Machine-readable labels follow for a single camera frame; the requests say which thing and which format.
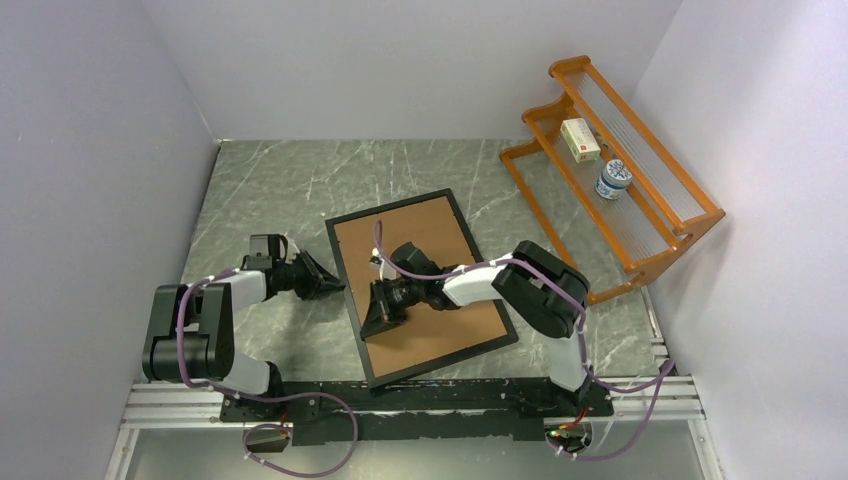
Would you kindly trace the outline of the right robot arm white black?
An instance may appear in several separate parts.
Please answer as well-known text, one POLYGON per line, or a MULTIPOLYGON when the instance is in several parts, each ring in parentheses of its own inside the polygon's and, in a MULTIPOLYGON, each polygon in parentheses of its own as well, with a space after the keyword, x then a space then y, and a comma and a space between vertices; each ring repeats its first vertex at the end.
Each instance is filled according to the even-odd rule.
POLYGON ((590 380, 578 326, 590 285, 578 270, 528 240, 495 260, 472 265, 441 267, 411 242, 389 257, 375 248, 372 262, 380 273, 392 275, 370 284, 361 339, 403 325, 407 310, 421 303, 448 311, 500 300, 546 340, 553 408, 572 415, 587 403, 590 380))

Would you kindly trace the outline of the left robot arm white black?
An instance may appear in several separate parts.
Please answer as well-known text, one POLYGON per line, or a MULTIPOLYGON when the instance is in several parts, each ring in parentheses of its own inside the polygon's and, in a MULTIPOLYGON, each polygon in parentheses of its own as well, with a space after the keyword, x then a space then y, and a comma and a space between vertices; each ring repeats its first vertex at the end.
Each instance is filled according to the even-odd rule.
POLYGON ((258 418, 275 419, 284 411, 287 396, 279 370, 238 352, 236 313, 280 292, 311 301, 344 287, 289 237, 255 234, 239 267, 155 290, 141 359, 143 375, 151 381, 244 396, 258 418))

